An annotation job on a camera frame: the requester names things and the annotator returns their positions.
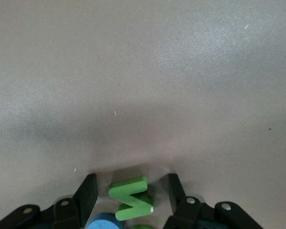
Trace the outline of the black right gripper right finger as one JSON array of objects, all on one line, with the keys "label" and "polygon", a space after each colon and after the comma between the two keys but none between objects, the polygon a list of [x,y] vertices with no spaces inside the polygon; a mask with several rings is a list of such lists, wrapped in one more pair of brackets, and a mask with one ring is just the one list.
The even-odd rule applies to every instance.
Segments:
[{"label": "black right gripper right finger", "polygon": [[261,229],[262,227],[234,202],[218,202],[210,207],[194,196],[186,195],[179,176],[168,174],[172,215],[165,229]]}]

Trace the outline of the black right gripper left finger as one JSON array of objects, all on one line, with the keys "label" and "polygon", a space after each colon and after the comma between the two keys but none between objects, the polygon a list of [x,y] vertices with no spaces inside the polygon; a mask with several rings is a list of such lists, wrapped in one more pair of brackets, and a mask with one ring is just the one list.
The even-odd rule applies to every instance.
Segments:
[{"label": "black right gripper left finger", "polygon": [[0,220],[0,229],[83,229],[97,200],[97,176],[89,174],[71,198],[63,198],[41,211],[23,205]]}]

